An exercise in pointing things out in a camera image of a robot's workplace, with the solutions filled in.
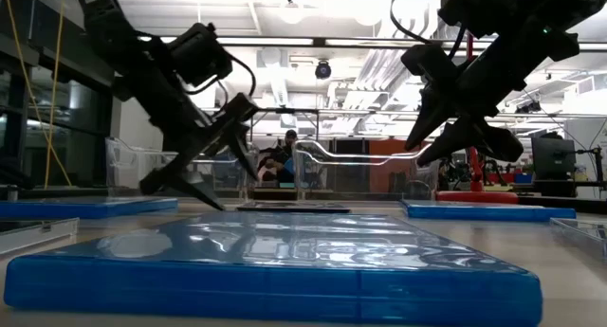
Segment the black jewel case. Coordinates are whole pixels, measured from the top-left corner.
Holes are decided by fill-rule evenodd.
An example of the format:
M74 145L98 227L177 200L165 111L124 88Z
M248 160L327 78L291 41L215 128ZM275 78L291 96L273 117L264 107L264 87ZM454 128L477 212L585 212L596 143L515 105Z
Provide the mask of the black jewel case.
M333 203L250 202L236 208L239 211L350 213L351 210Z

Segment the blue disc case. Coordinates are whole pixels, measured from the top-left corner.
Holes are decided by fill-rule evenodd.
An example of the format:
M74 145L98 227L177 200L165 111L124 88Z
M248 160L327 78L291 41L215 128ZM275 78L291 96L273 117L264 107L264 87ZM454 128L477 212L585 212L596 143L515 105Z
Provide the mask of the blue disc case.
M404 199L400 204L406 215L415 219L548 222L552 218L577 218L576 211L568 208Z
M539 278L384 215L216 212L19 256L15 308L537 327Z
M80 197L0 201L0 218L104 219L177 209L176 198Z

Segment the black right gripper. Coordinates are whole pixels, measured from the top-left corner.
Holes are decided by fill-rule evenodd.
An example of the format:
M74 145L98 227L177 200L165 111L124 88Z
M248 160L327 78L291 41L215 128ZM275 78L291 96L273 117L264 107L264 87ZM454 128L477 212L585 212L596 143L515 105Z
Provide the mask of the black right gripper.
M440 45L415 45L401 57L405 67L427 80L421 106L405 149L412 150L448 118L494 116L497 104L511 91L526 87L525 78L545 59L561 61L579 54L579 35L552 27L519 27L501 33L473 61L455 65ZM508 129L483 118L459 118L427 147L416 164L473 147L489 157L514 162L523 144Z

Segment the black computer monitor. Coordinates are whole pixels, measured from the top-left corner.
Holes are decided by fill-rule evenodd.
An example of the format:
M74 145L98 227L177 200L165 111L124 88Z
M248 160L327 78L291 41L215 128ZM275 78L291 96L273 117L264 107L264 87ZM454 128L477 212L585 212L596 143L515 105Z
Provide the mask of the black computer monitor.
M533 138L532 156L537 180L567 180L575 171L576 150L573 140Z

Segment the red desk lamp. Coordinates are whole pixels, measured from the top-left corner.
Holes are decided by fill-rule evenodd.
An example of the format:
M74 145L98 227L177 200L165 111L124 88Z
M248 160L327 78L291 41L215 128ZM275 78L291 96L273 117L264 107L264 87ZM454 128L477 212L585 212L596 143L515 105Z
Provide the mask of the red desk lamp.
M457 97L453 104L456 106L458 118L486 120L487 117L496 116L499 113L497 105L504 97L515 87L524 85L524 79L513 74L515 61L516 50L507 46L502 38L498 38L471 62L457 83ZM518 197L513 193L485 191L480 164L480 156L484 154L473 147L469 149L472 167L470 190L441 191L437 198L448 201L516 204Z

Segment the clear jewel case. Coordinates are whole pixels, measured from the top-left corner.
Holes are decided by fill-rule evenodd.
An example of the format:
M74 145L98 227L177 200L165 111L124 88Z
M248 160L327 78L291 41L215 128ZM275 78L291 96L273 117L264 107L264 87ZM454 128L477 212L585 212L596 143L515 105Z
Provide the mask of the clear jewel case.
M79 218L0 221L0 256L75 235Z
M550 226L557 239L607 263L607 223L552 218Z

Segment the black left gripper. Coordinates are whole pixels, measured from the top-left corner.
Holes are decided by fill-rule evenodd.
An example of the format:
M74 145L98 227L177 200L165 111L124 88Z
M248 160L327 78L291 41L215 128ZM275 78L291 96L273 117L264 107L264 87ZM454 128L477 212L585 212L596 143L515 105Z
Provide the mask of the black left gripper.
M141 193L150 195L169 188L198 199L214 209L225 210L213 189L204 183L190 183L180 174L200 154L212 156L224 147L230 148L242 168L257 181L257 169L248 156L246 142L249 129L246 122L259 111L251 98L256 85L256 78L252 75L248 94L236 94L211 117L187 99L190 108L180 117L180 123L185 124L186 131L175 137L177 155L166 166L152 170L139 181Z

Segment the clear plastic bin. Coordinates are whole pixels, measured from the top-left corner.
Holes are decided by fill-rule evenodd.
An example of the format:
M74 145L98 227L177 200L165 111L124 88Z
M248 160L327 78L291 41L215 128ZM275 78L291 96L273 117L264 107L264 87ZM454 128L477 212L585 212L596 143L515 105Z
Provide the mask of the clear plastic bin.
M175 152L131 147L118 138L109 137L106 143L107 186L113 196L138 192L138 183L150 171L168 165ZM182 177L197 188L204 185L218 198L247 198L251 177L228 147L215 156L201 154L182 171Z
M419 166L423 149L398 139L301 140L293 151L301 200L398 201L432 199L439 163Z

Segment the person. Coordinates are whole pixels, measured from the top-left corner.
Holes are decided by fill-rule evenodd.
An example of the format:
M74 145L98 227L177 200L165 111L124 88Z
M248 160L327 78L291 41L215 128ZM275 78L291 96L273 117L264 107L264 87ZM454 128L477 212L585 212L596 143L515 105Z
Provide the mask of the person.
M268 149L258 166L258 177L264 181L276 181L278 184L293 183L293 147L298 136L295 130L288 130L281 143Z

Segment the black table frame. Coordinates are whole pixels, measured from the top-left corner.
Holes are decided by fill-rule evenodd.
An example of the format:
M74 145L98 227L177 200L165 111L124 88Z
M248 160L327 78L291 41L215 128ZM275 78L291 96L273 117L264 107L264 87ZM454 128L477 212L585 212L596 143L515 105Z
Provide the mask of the black table frame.
M236 190L216 191L217 196L224 199L254 199L254 200L320 200L320 201L398 201L404 199L404 194L399 193L364 193L364 192L330 192L312 191L298 193L293 189L260 189L245 191L242 194ZM18 197L24 199L59 198L59 197L92 197L92 196L140 196L138 190L132 189L108 189L108 188L63 188L55 187L50 190L34 189L19 190ZM544 206L551 208L570 208L578 213L594 213L607 216L607 200L578 199L547 196L520 196L522 205Z

